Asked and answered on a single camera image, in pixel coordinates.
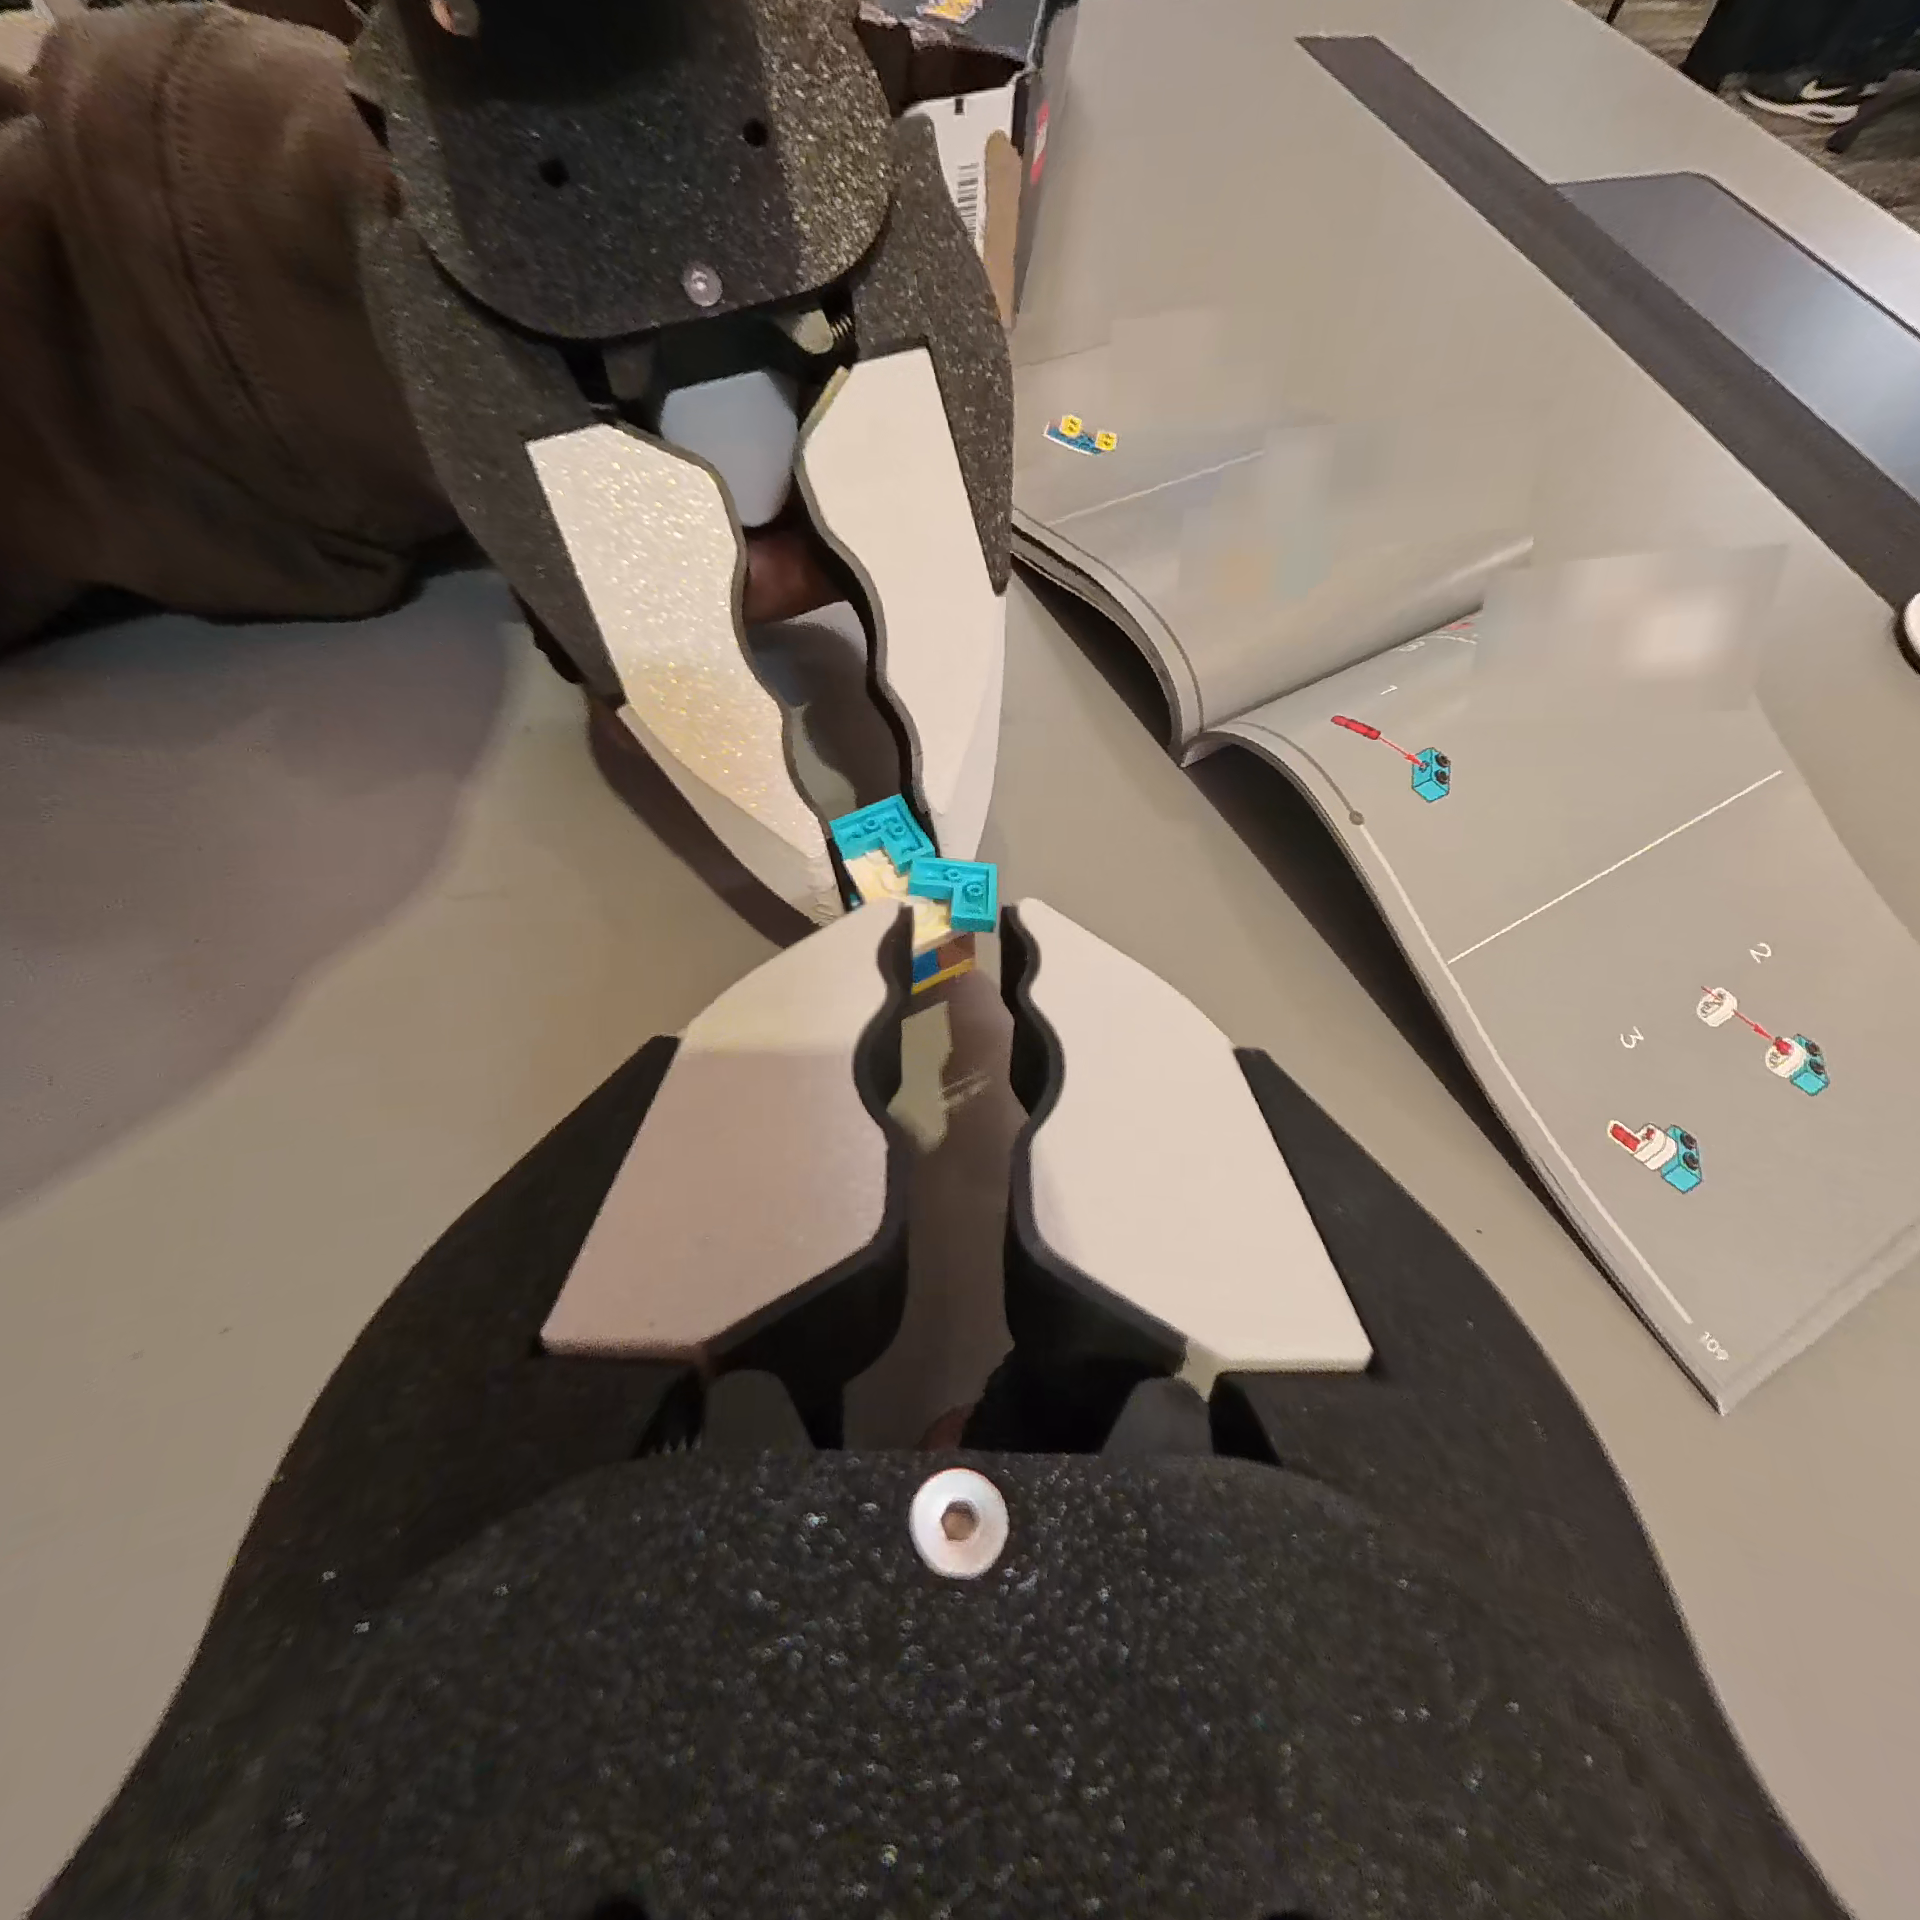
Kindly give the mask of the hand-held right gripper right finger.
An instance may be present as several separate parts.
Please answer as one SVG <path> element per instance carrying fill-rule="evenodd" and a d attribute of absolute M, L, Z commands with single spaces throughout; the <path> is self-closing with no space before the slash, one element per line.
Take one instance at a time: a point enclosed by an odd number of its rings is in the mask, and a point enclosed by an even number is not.
<path fill-rule="evenodd" d="M 1358 1375 L 1370 1339 L 1226 1033 L 1064 910 L 1001 913 L 1016 1344 L 1173 1378 Z"/>

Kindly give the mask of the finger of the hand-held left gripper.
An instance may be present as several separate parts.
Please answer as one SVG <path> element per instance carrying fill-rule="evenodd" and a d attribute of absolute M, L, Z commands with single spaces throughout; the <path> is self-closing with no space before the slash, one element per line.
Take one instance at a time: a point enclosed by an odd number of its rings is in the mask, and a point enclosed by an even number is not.
<path fill-rule="evenodd" d="M 794 481 L 867 609 L 874 694 L 900 735 L 900 793 L 932 848 L 977 859 L 996 784 L 1004 600 L 928 348 L 836 372 Z"/>
<path fill-rule="evenodd" d="M 748 653 L 748 555 L 717 472 L 629 424 L 542 436 L 525 458 L 609 655 L 616 719 L 765 892 L 811 925 L 842 916 L 784 708 Z"/>

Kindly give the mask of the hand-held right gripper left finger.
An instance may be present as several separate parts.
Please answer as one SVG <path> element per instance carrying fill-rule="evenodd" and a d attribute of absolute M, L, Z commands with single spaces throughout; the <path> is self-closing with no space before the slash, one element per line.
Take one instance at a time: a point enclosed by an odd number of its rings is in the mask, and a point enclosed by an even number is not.
<path fill-rule="evenodd" d="M 781 1323 L 900 1275 L 890 1118 L 910 910 L 873 900 L 777 950 L 680 1034 L 542 1323 L 567 1359 L 743 1363 Z"/>

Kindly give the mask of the multicolour toy brick assembly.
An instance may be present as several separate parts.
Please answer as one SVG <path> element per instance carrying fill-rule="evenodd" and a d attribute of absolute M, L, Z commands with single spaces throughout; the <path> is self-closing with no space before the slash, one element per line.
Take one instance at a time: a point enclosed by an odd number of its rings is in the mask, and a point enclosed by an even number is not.
<path fill-rule="evenodd" d="M 904 798 L 894 793 L 830 821 L 830 844 L 845 875 L 848 903 L 904 900 L 910 910 L 913 994 L 973 974 L 978 934 L 952 934 L 937 908 L 908 899 L 908 866 L 940 853 Z"/>

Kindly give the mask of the teal L-shaped brick plate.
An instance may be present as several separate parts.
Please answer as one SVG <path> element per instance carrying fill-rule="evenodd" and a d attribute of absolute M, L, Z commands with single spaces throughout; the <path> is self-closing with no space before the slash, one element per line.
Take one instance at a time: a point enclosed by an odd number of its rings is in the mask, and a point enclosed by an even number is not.
<path fill-rule="evenodd" d="M 996 861 L 917 856 L 904 880 L 908 899 L 937 908 L 952 934 L 992 934 L 1000 925 Z"/>

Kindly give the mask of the person's left forearm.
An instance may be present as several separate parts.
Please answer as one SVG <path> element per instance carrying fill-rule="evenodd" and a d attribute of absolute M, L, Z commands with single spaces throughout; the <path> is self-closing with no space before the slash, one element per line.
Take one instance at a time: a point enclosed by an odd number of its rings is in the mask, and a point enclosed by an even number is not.
<path fill-rule="evenodd" d="M 456 536 L 363 301 L 346 4 L 123 4 L 4 71 L 4 651 L 83 600 L 388 609 Z"/>

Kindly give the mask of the grey desk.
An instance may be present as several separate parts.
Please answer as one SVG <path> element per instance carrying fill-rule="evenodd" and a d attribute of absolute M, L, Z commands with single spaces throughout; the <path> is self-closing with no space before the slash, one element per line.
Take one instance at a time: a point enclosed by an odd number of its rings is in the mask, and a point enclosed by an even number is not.
<path fill-rule="evenodd" d="M 1016 589 L 992 830 L 1466 1252 L 1627 1480 L 1853 1918 L 1917 1914 L 1917 1275 L 1715 1415 L 1496 1141 L 1330 833 L 1175 770 Z M 346 628 L 144 618 L 4 670 L 4 1918 L 147 1746 L 251 1515 L 418 1257 L 768 955 L 456 570 Z"/>

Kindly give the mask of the person's left hand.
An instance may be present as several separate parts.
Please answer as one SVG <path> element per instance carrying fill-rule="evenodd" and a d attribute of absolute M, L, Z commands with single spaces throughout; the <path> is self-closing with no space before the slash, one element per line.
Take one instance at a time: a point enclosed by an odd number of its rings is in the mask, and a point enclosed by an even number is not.
<path fill-rule="evenodd" d="M 784 522 L 752 530 L 743 555 L 743 625 L 752 628 L 804 618 L 845 596 L 845 581 L 811 530 Z"/>

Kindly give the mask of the grey instruction booklet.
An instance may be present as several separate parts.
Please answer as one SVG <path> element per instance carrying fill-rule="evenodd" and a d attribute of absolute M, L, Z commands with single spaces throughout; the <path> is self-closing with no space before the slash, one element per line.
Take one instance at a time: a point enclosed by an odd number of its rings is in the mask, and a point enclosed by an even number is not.
<path fill-rule="evenodd" d="M 1730 1415 L 1917 1260 L 1917 938 L 1753 689 L 1782 543 L 1559 530 L 1538 372 L 1214 311 L 1017 379 L 1016 553 L 1179 767 L 1318 816 L 1570 1231 Z"/>

